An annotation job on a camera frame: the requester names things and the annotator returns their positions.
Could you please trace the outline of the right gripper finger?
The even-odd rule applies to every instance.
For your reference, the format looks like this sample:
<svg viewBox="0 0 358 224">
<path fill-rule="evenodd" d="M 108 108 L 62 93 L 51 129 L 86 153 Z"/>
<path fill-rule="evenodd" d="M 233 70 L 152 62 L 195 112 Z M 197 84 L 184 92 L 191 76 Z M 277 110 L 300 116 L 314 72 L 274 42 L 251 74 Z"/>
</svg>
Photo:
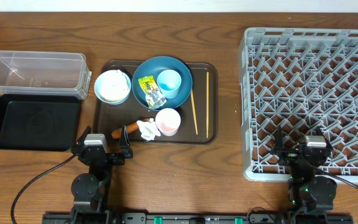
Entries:
<svg viewBox="0 0 358 224">
<path fill-rule="evenodd" d="M 282 152 L 284 150 L 283 145 L 283 133 L 281 126 L 277 127 L 277 137 L 275 139 L 275 144 L 273 145 L 274 152 Z"/>
<path fill-rule="evenodd" d="M 317 140 L 315 141 L 316 147 L 324 147 L 326 149 L 333 149 L 331 143 L 326 139 L 326 137 L 323 134 L 323 131 L 320 127 L 316 128 L 316 137 Z"/>
</svg>

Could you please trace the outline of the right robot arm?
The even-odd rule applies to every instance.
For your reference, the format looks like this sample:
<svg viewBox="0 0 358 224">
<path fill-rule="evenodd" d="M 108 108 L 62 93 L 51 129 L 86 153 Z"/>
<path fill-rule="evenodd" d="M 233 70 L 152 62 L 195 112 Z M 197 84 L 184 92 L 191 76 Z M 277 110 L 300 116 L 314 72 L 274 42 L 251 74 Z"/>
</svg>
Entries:
<svg viewBox="0 0 358 224">
<path fill-rule="evenodd" d="M 271 154 L 278 156 L 280 166 L 290 168 L 288 198 L 294 207 L 282 215 L 282 223 L 327 223 L 327 212 L 334 207 L 337 183 L 331 178 L 316 175 L 323 165 L 332 145 L 320 128 L 316 135 L 305 136 L 293 147 L 285 147 L 281 127 Z"/>
</svg>

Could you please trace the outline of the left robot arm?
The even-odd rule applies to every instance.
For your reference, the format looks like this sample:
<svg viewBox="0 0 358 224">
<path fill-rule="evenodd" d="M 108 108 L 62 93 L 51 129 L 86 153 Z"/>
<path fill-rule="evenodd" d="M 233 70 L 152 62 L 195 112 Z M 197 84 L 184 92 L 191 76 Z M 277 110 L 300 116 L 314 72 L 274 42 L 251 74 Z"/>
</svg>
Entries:
<svg viewBox="0 0 358 224">
<path fill-rule="evenodd" d="M 133 158 L 133 150 L 127 136 L 127 127 L 120 132 L 120 152 L 108 153 L 103 134 L 93 134 L 88 126 L 71 148 L 71 153 L 89 167 L 87 173 L 77 176 L 71 185 L 74 196 L 70 223 L 116 224 L 120 214 L 108 207 L 112 168 L 123 166 L 126 159 Z"/>
</svg>

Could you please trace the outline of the white napkin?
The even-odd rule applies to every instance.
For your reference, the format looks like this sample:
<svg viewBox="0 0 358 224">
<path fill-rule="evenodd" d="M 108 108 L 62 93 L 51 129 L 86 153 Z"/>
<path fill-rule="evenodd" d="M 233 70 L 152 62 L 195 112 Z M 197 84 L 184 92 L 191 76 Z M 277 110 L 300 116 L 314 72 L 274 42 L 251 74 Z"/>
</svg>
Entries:
<svg viewBox="0 0 358 224">
<path fill-rule="evenodd" d="M 136 124 L 141 132 L 141 138 L 146 141 L 153 141 L 155 137 L 161 136 L 161 132 L 158 130 L 156 122 L 153 118 L 150 118 L 147 121 L 138 120 Z"/>
</svg>

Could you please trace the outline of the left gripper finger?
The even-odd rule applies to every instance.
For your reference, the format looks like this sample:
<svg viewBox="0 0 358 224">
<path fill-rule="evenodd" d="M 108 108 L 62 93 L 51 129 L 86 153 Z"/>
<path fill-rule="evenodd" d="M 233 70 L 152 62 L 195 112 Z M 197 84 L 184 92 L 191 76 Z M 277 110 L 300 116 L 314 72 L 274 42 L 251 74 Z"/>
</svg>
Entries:
<svg viewBox="0 0 358 224">
<path fill-rule="evenodd" d="M 126 125 L 123 125 L 122 129 L 121 129 L 121 136 L 119 139 L 119 148 L 121 149 L 121 152 L 131 152 L 131 145 L 129 143 L 129 139 L 127 136 Z"/>
<path fill-rule="evenodd" d="M 91 134 L 91 127 L 87 126 L 83 134 L 77 139 L 76 143 L 74 143 L 73 152 L 82 152 L 86 148 L 85 139 L 89 134 Z"/>
</svg>

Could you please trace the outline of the pink cup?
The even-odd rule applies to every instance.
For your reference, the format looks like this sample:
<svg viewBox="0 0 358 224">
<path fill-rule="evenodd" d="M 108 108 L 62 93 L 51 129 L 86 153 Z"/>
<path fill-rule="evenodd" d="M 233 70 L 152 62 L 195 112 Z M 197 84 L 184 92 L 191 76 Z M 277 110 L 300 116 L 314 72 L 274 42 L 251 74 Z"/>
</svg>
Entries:
<svg viewBox="0 0 358 224">
<path fill-rule="evenodd" d="M 163 135 L 174 136 L 181 125 L 181 117 L 175 109 L 165 108 L 157 113 L 155 123 Z"/>
</svg>

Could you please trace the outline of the light blue cup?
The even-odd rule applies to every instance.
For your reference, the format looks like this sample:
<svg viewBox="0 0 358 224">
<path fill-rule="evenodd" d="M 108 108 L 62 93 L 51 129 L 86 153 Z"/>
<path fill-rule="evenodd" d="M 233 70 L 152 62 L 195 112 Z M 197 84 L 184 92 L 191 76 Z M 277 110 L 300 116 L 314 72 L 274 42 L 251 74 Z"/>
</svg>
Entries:
<svg viewBox="0 0 358 224">
<path fill-rule="evenodd" d="M 181 76 L 175 70 L 164 70 L 157 77 L 157 85 L 165 98 L 175 98 L 181 86 Z"/>
</svg>

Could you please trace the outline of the yellow snack wrapper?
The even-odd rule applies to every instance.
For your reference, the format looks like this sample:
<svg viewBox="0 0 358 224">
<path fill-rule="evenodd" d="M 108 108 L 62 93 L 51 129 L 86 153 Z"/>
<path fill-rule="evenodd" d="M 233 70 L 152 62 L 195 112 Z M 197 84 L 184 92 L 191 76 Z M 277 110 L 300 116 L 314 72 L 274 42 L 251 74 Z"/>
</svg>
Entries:
<svg viewBox="0 0 358 224">
<path fill-rule="evenodd" d="M 153 75 L 141 77 L 138 79 L 138 82 L 142 91 L 145 93 L 145 100 L 149 108 L 156 110 L 167 102 Z"/>
</svg>

